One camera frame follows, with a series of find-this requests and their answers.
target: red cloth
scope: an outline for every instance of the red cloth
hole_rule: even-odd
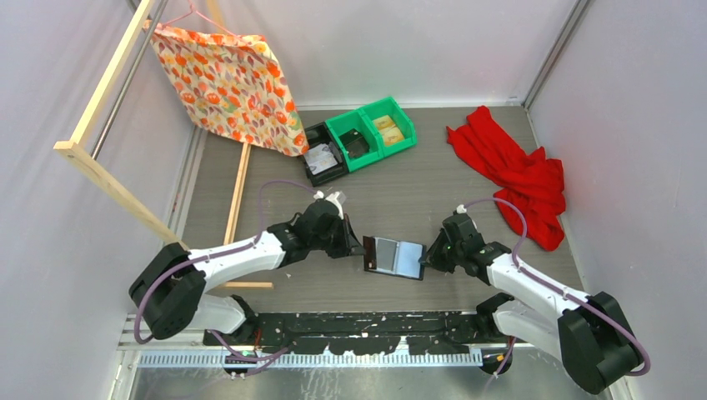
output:
[[[467,116],[469,124],[457,130],[447,127],[447,143],[471,168],[503,187],[494,194],[511,202],[528,222],[528,237],[547,251],[564,239],[557,216],[564,212],[562,162],[546,159],[545,149],[527,155],[491,118],[486,107]],[[513,209],[496,203],[506,222],[518,235],[523,224]]]

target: pink hanger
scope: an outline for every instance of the pink hanger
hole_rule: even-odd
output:
[[[192,2],[192,0],[188,0],[188,1],[189,1],[189,12],[187,12],[187,13],[184,14],[184,15],[182,15],[182,17],[174,18],[172,21],[167,21],[167,22],[163,23],[163,26],[165,26],[165,27],[166,27],[166,26],[169,26],[170,24],[175,23],[175,22],[179,21],[180,19],[184,19],[184,18],[186,18],[186,17],[188,17],[188,16],[190,16],[190,15],[196,13],[196,14],[199,15],[201,18],[203,18],[203,19],[205,19],[206,21],[212,23],[213,25],[215,25],[217,28],[220,28],[220,29],[223,30],[224,32],[226,32],[226,33],[228,33],[228,34],[230,34],[230,35],[232,35],[232,36],[237,36],[235,33],[229,31],[229,30],[226,29],[225,27],[222,27],[221,25],[218,25],[218,24],[215,23],[214,21],[208,19],[207,16],[203,15],[199,10],[197,10],[197,8],[196,8],[196,6],[194,6],[194,3]]]

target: wooden beam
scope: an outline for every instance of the wooden beam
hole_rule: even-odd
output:
[[[272,282],[226,282],[217,289],[275,289]]]
[[[231,209],[228,212],[228,222],[226,223],[226,235],[223,237],[223,244],[233,243],[236,237],[236,226],[238,225],[238,214],[241,210],[243,200],[243,188],[245,187],[245,175],[248,172],[248,161],[250,159],[250,145],[243,144],[241,150],[241,161],[238,164],[238,175],[236,183],[233,185],[233,197],[231,197]]]
[[[101,111],[108,100],[108,95],[113,90],[113,85],[115,85],[115,81],[118,80],[125,62],[128,60],[128,57],[130,57],[130,50],[133,49],[135,41],[138,40],[138,35],[143,28],[143,23],[145,19],[147,19],[150,8],[152,8],[154,2],[155,0],[142,0],[138,5],[138,9],[133,14],[133,19],[130,20],[128,28],[120,39],[118,47],[115,49],[110,62],[108,62],[108,66],[101,80],[98,81],[98,86],[96,86],[96,90],[93,91],[93,95],[88,101],[88,105],[83,111],[81,119],[78,120],[78,125],[73,130],[71,142],[84,147],[86,141],[93,134],[93,128],[96,125],[97,119],[102,115]]]
[[[167,225],[157,218],[144,204],[142,204],[130,191],[128,191],[110,172],[101,164],[91,158],[81,144],[65,141],[57,142],[54,150],[66,158],[76,169],[86,175],[91,182],[101,188],[116,203],[128,210],[135,218],[146,227],[152,229],[165,243],[179,242],[185,249],[187,245],[174,234]]]
[[[223,13],[218,6],[218,0],[207,0],[206,5],[211,18],[222,27],[226,24],[223,20]],[[231,197],[231,208],[228,211],[228,221],[226,222],[226,233],[223,236],[223,244],[233,243],[236,237],[236,226],[238,225],[238,214],[241,209],[241,200],[243,199],[243,187],[245,186],[245,176],[248,172],[248,161],[250,159],[250,143],[243,143],[241,150],[241,161],[238,164],[238,175],[236,183],[233,185],[233,197]]]
[[[223,13],[218,6],[218,0],[206,0],[208,13],[211,18],[222,27],[226,24],[223,20]],[[228,211],[228,221],[226,222],[226,233],[223,237],[223,244],[233,243],[236,237],[236,225],[238,225],[238,213],[241,209],[241,200],[243,199],[243,187],[245,186],[245,176],[248,171],[248,161],[250,160],[250,143],[243,143],[241,150],[241,160],[238,163],[238,175],[236,175],[236,183],[233,186],[233,197],[231,197],[231,209]],[[218,288],[257,288],[257,289],[273,289],[272,282],[226,282]]]

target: wooden rod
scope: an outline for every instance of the wooden rod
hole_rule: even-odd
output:
[[[140,30],[143,28],[143,23],[148,17],[150,8],[152,8],[155,1],[156,0],[142,0],[140,2],[138,9],[133,14],[133,19],[130,20],[128,28],[120,39],[110,62],[108,62],[108,66],[105,72],[103,72],[101,80],[98,81],[98,86],[96,86],[96,90],[93,91],[93,95],[88,101],[86,109],[83,110],[83,115],[78,120],[78,124],[73,130],[71,142],[78,143],[83,147],[86,145],[86,141],[91,137],[93,127],[101,117],[101,111],[113,90],[115,82],[120,76],[120,72],[123,70],[125,62],[130,57],[133,45],[135,41],[138,40]]]
[[[79,143],[72,141],[57,142],[54,145],[54,150],[66,158],[91,182],[95,183],[96,186],[115,200],[116,203],[128,210],[138,221],[155,232],[165,243],[181,243],[185,249],[188,249],[187,245],[162,220],[145,207],[101,164],[91,158],[91,155]]]
[[[207,0],[206,5],[211,18],[222,27],[225,26],[223,13],[218,6],[217,0]],[[236,175],[236,183],[233,185],[233,197],[231,197],[231,208],[228,211],[228,221],[226,222],[226,233],[223,237],[223,244],[233,243],[236,237],[236,225],[238,225],[238,213],[241,209],[241,200],[243,199],[243,187],[245,186],[245,177],[248,172],[248,162],[250,161],[250,143],[243,143],[241,150],[241,160],[238,163],[238,175]],[[218,288],[242,289],[242,288],[257,288],[257,289],[273,289],[272,282],[226,282]]]

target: orange floral cloth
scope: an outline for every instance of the orange floral cloth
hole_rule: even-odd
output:
[[[152,46],[196,125],[288,156],[309,150],[287,81],[264,37],[158,24]]]

